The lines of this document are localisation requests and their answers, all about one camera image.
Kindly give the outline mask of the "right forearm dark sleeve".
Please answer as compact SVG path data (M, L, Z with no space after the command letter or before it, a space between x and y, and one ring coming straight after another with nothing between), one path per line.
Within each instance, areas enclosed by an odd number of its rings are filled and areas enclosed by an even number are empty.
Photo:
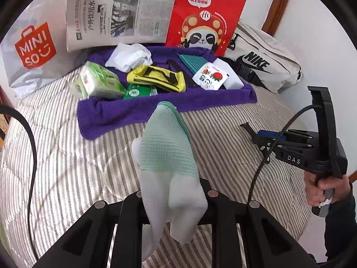
M356 267L355 208L353 192L330 205L324 233L327 261L319 267Z

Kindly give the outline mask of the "person right hand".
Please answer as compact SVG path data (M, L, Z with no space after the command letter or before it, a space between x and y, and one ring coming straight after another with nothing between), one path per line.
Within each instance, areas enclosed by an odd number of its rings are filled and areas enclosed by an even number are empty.
M307 171L304 172L306 200L309 206L319 206L320 202L326 200L326 191L333 189L333 199L331 204L345 200L350 191L351 186L347 174L343 178L322 178L316 183L316 175Z

